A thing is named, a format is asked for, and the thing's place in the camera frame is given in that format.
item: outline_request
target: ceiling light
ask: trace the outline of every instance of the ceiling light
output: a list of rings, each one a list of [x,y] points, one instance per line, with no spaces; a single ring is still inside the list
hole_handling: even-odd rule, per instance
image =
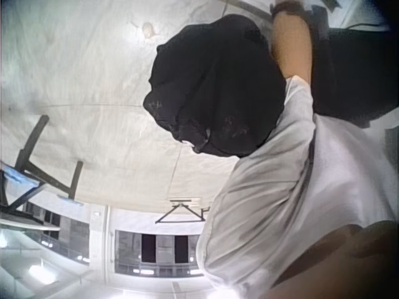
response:
[[[154,275],[154,270],[141,270],[140,273],[144,275]]]
[[[208,299],[239,299],[233,290],[218,290],[208,296]]]
[[[195,270],[190,270],[191,275],[199,275],[202,274],[202,271],[200,269],[195,269]]]
[[[7,247],[8,243],[6,240],[6,237],[4,236],[4,232],[1,231],[0,232],[0,248],[5,248]]]
[[[54,274],[44,267],[38,265],[33,265],[29,269],[29,274],[31,274],[35,279],[37,279],[44,285],[50,285],[51,283],[55,282]]]

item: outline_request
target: black wristband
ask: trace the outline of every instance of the black wristband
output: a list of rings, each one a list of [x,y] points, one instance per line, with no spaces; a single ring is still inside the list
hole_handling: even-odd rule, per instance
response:
[[[299,3],[297,1],[287,1],[287,2],[282,2],[276,6],[273,6],[273,4],[270,5],[270,12],[272,14],[272,18],[274,19],[276,15],[279,12],[285,11],[287,14],[293,15],[293,16],[299,16],[303,18],[303,20],[307,20],[307,14],[305,12],[305,9],[302,5],[302,3]]]

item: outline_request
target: black metal frame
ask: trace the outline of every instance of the black metal frame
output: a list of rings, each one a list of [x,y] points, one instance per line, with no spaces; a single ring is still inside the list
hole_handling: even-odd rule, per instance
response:
[[[33,187],[32,189],[25,192],[22,196],[20,196],[17,200],[15,200],[11,205],[8,204],[7,196],[6,196],[6,178],[4,176],[3,171],[1,171],[0,177],[0,202],[1,207],[5,211],[15,211],[18,207],[25,204],[30,198],[39,194],[43,191],[47,185],[51,185],[60,189],[61,191],[68,194],[69,199],[75,199],[77,183],[79,181],[80,173],[82,172],[83,162],[78,161],[75,167],[74,177],[72,178],[72,182],[70,187],[62,184],[60,181],[56,180],[52,176],[45,173],[43,170],[38,168],[35,164],[29,161],[33,149],[43,132],[44,127],[49,122],[50,118],[47,115],[42,115],[37,122],[36,126],[32,130],[32,133],[29,135],[25,147],[19,151],[16,165],[14,169],[28,178],[39,181],[39,185],[37,187]]]
[[[170,201],[172,203],[172,209],[167,212],[165,215],[163,215],[162,217],[160,217],[157,221],[155,221],[155,224],[158,223],[190,223],[190,222],[204,222],[205,218],[204,218],[204,213],[205,212],[209,212],[210,207],[207,208],[202,208],[201,209],[201,215],[199,215],[198,213],[196,213],[195,211],[193,211],[192,209],[190,209],[190,207],[188,205],[185,204],[185,202],[191,202],[190,200],[173,200]],[[199,220],[187,220],[187,221],[162,221],[163,219],[165,219],[166,217],[168,217],[171,213],[173,213],[175,210],[177,210],[179,207],[184,207],[186,210],[190,211],[192,214],[194,214],[196,217],[199,218]]]

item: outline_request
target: white t-shirt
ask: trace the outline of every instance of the white t-shirt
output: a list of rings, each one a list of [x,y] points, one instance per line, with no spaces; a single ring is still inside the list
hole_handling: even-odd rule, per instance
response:
[[[397,174],[382,150],[312,104],[309,85],[288,79],[276,129],[237,162],[214,200],[197,260],[216,288],[257,299],[329,232],[397,221]]]

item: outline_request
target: black panel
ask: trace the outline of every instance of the black panel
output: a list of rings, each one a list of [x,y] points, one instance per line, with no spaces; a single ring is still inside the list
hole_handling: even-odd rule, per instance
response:
[[[29,214],[33,214],[33,204],[27,202],[25,206],[25,211]]]
[[[60,236],[59,231],[50,231],[50,237],[54,238],[55,240],[58,240],[59,236]]]
[[[156,235],[142,234],[142,262],[156,263]]]
[[[188,263],[188,236],[175,236],[175,262]]]
[[[51,221],[51,212],[46,210],[46,213],[44,214],[44,221],[47,223],[50,223]]]
[[[55,226],[59,227],[60,226],[60,220],[61,220],[61,216],[60,215],[52,213],[51,224],[54,224]]]

